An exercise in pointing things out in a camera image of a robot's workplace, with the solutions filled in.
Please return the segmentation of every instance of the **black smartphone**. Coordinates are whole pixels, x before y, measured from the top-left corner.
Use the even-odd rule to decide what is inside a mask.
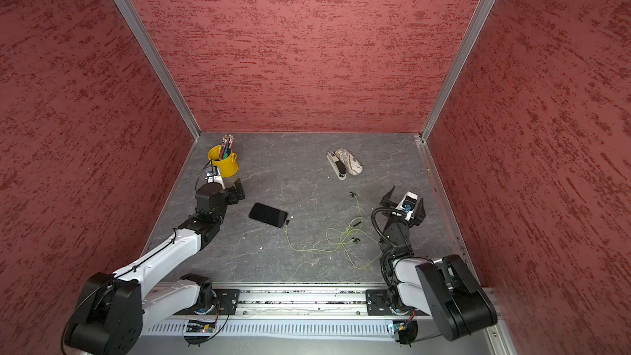
[[[261,203],[254,204],[248,217],[276,227],[283,227],[285,221],[287,221],[287,213],[285,211],[280,211]]]

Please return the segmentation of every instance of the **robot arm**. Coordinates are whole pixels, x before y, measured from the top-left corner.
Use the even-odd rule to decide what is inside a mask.
[[[409,229],[425,218],[423,199],[419,201],[418,196],[408,192],[399,203],[394,203],[390,201],[393,192],[394,187],[372,215],[381,237],[381,269],[392,312],[404,315],[416,308],[431,315],[449,341],[495,325],[497,312],[493,304],[460,256],[414,258]],[[383,232],[375,220],[380,211],[388,217]]]
[[[112,274],[96,273],[88,280],[64,332],[69,347],[94,355],[124,355],[162,319],[193,306],[204,314],[214,306],[210,280],[191,274],[151,292],[165,275],[208,245],[228,205],[245,198],[239,179],[228,189],[214,180],[196,192],[195,214],[162,244]]]

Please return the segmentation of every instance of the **black cable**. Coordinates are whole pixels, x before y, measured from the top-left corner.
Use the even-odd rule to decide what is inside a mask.
[[[431,336],[421,337],[420,339],[416,339],[416,340],[414,340],[412,343],[416,343],[416,342],[418,342],[418,341],[424,341],[424,340],[433,339],[433,338],[438,337],[438,336],[442,336],[442,334],[437,333],[437,334],[434,334],[434,335],[431,335]]]
[[[208,162],[206,162],[206,164],[205,164],[205,165],[204,165],[204,167],[202,168],[202,170],[199,172],[198,178],[197,178],[197,180],[195,181],[195,192],[197,192],[197,191],[198,191],[197,184],[199,183],[199,178],[201,177],[201,173],[203,173],[203,172],[204,172],[204,170],[208,167],[208,164],[209,164],[209,163],[210,163],[210,164],[212,164],[213,162],[209,159],[209,160],[208,160]],[[215,170],[213,169],[213,182],[214,182],[214,180],[215,180]]]
[[[391,209],[390,207],[378,207],[378,208],[374,209],[372,211],[372,214],[370,215],[370,221],[372,222],[372,227],[375,228],[375,231],[377,232],[379,237],[381,237],[383,239],[383,241],[385,241],[387,244],[389,244],[392,248],[396,248],[397,245],[392,240],[387,238],[385,236],[385,234],[381,231],[381,229],[379,229],[379,225],[377,225],[377,214],[382,212],[382,211],[396,212],[396,213],[399,213],[399,214],[401,214],[403,211],[402,210],[397,210],[397,209]]]
[[[219,307],[220,307],[219,311],[221,312],[222,301],[219,300],[218,302],[219,302]],[[228,315],[226,316],[226,321],[223,323],[222,327],[219,330],[217,330],[217,332],[215,332],[215,334],[210,336],[210,339],[204,341],[204,343],[206,343],[207,341],[210,341],[214,336],[218,335],[219,332],[221,332],[223,330],[223,328],[225,328],[226,324],[228,323],[228,319],[230,318],[230,308],[227,308],[227,310],[228,310]]]
[[[92,291],[88,296],[86,296],[81,303],[79,303],[76,307],[75,307],[75,311],[73,311],[72,314],[70,314],[70,317],[68,318],[67,322],[66,322],[66,326],[64,327],[63,332],[61,332],[61,340],[59,341],[59,349],[61,350],[61,353],[63,355],[67,355],[66,351],[64,350],[64,337],[66,336],[66,331],[68,329],[68,322],[70,322],[70,319],[72,319],[73,315],[75,314],[75,312],[77,310],[79,310],[79,307],[81,307],[83,305],[83,303],[85,303],[86,300],[90,299],[90,297],[92,295],[94,295],[99,289],[103,288],[106,285],[109,285],[110,283],[112,283],[115,279],[122,277],[123,275],[129,273],[129,272],[135,272],[136,269],[138,268],[138,266],[144,264],[148,259],[152,258],[153,256],[155,256],[158,252],[162,251],[163,249],[167,248],[168,246],[170,246],[171,244],[175,243],[175,239],[177,238],[177,229],[173,228],[173,240],[169,241],[164,247],[162,247],[161,249],[159,249],[158,251],[154,252],[153,254],[151,254],[150,256],[147,256],[145,259],[143,259],[142,261],[138,262],[138,265],[133,266],[130,270],[119,274],[115,277],[113,277],[111,280],[107,280],[106,282],[104,282],[103,284],[99,285],[98,288],[96,288],[94,291]],[[101,296],[101,298],[99,299],[99,302],[97,302],[97,305],[101,302],[101,300],[103,300],[103,298],[105,297],[106,294],[104,294],[103,296]]]
[[[415,258],[421,258],[421,259],[425,259],[426,261],[430,262],[432,265],[434,265],[434,267],[438,268],[438,266],[436,266],[436,264],[433,262],[433,260],[431,260],[430,258],[428,258],[427,256],[415,256]]]
[[[110,292],[112,292],[114,290],[114,286],[111,286],[109,288],[107,288],[104,292],[103,295],[101,295],[101,297],[99,298],[99,300],[97,300],[96,302],[94,302],[94,307],[92,308],[92,311],[96,310],[97,307],[99,306],[99,304],[103,301],[103,299],[105,299],[105,297],[107,296],[107,294],[109,294]]]

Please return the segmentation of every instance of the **white power strip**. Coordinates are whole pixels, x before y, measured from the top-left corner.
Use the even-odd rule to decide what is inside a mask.
[[[327,151],[326,159],[331,164],[331,167],[333,168],[333,171],[335,172],[335,176],[338,179],[346,179],[346,167],[344,166],[342,161],[339,160],[339,158],[335,155],[333,151]]]

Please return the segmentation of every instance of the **yellow-green cable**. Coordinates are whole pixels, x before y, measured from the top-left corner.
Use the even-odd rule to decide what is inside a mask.
[[[353,259],[351,258],[351,254],[348,251],[348,249],[346,248],[346,244],[352,243],[352,240],[348,240],[346,241],[346,239],[349,236],[352,236],[356,233],[364,233],[369,239],[373,240],[375,243],[379,243],[377,240],[373,239],[372,237],[370,237],[370,235],[366,232],[364,232],[361,228],[362,228],[362,224],[363,224],[363,215],[362,215],[362,209],[359,206],[359,199],[357,197],[357,194],[355,194],[355,201],[357,201],[357,209],[359,210],[359,217],[353,218],[351,220],[351,222],[348,223],[348,225],[346,226],[346,230],[345,231],[340,231],[338,229],[335,229],[334,227],[328,227],[326,232],[324,233],[326,240],[335,245],[336,247],[334,249],[319,249],[319,248],[310,248],[310,249],[297,249],[294,248],[294,246],[292,245],[292,242],[289,241],[289,233],[287,233],[287,225],[285,225],[285,236],[287,237],[287,244],[289,244],[289,247],[291,247],[291,249],[293,249],[294,251],[299,251],[299,252],[308,252],[308,251],[320,251],[320,252],[335,252],[337,251],[340,247],[342,247],[344,249],[344,251],[346,252],[346,256],[348,256],[348,260],[351,262],[351,265],[353,265],[353,267],[355,267],[356,269],[364,269],[366,267],[368,267],[371,263],[373,263],[374,261],[376,261],[377,259],[379,259],[379,257],[381,256],[381,253],[376,256],[373,260],[371,260],[370,262],[368,262],[367,264],[365,264],[364,266],[358,267],[357,265],[355,265],[355,263],[353,262]],[[357,220],[359,221],[359,224],[357,225],[357,227],[353,227],[353,223]],[[334,241],[331,241],[329,239],[329,231],[335,231],[339,233],[339,241],[336,243]]]

